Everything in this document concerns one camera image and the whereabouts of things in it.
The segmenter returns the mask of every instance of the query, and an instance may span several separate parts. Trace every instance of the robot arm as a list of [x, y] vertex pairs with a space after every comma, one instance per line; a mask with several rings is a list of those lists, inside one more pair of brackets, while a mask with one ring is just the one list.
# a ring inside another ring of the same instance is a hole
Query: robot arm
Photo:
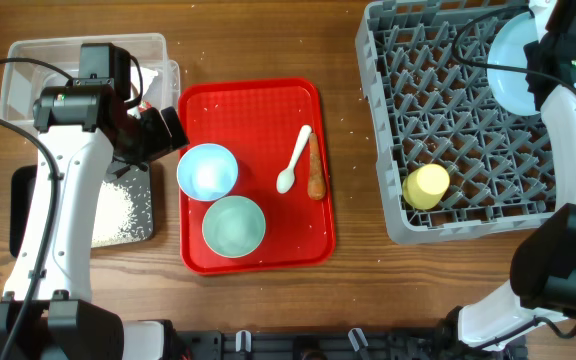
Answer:
[[[539, 43], [524, 48], [528, 68], [576, 88], [576, 1], [533, 0], [530, 7]], [[510, 280], [459, 311], [458, 340], [476, 350], [502, 350], [543, 319], [576, 318], [576, 95], [539, 76], [527, 81], [550, 137], [558, 211], [519, 247]]]
[[[11, 321], [30, 334], [13, 338], [13, 359], [168, 359], [181, 345], [170, 321], [122, 322], [89, 302], [90, 249], [97, 199], [107, 172], [142, 167], [188, 141], [174, 109], [126, 110], [130, 54], [112, 44], [81, 48], [79, 78], [42, 91], [33, 112], [38, 138], [58, 166], [56, 213], [37, 290], [25, 303], [48, 216], [50, 170], [39, 155], [24, 241], [0, 302], [0, 355]], [[22, 304], [27, 316], [18, 316]], [[48, 311], [47, 317], [42, 313]]]

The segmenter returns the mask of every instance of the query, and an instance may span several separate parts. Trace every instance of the light green bowl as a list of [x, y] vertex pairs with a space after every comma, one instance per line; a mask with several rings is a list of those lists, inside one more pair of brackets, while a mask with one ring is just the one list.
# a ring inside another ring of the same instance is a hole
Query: light green bowl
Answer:
[[206, 244], [217, 255], [240, 258], [261, 244], [266, 233], [266, 218], [252, 200], [228, 196], [208, 209], [202, 232]]

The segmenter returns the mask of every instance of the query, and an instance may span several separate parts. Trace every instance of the gray dish rack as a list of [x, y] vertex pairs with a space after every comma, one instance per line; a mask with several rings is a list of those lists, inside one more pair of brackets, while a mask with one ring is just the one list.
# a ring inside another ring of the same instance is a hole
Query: gray dish rack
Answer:
[[[463, 25], [521, 3], [492, 2], [467, 8], [466, 0], [383, 1], [364, 12], [355, 47], [375, 129], [386, 226], [396, 243], [535, 228], [554, 211], [552, 152], [540, 115], [507, 112], [493, 98], [484, 69], [451, 57]], [[464, 34], [461, 55], [485, 62], [496, 32], [513, 15]], [[403, 200], [401, 184], [429, 163], [446, 168], [451, 185], [438, 206], [419, 211]]]

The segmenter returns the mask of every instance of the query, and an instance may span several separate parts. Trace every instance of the cup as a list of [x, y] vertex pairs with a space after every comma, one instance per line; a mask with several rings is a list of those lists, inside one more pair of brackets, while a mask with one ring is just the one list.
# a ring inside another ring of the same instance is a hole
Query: cup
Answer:
[[449, 185], [450, 176], [446, 169], [428, 164], [413, 171], [401, 187], [408, 204], [419, 210], [428, 210], [439, 203]]

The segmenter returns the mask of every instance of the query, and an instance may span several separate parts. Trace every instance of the white spoon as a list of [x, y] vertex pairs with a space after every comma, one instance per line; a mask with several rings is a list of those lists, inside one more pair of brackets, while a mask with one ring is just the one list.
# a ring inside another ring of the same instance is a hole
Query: white spoon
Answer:
[[304, 125], [301, 127], [301, 130], [299, 130], [299, 136], [297, 136], [297, 143], [295, 144], [295, 150], [292, 152], [290, 163], [277, 177], [277, 191], [280, 194], [287, 193], [292, 187], [292, 184], [295, 183], [295, 165], [297, 165], [301, 151], [306, 146], [306, 143], [308, 143], [308, 136], [310, 136], [311, 132], [312, 128], [309, 125]]

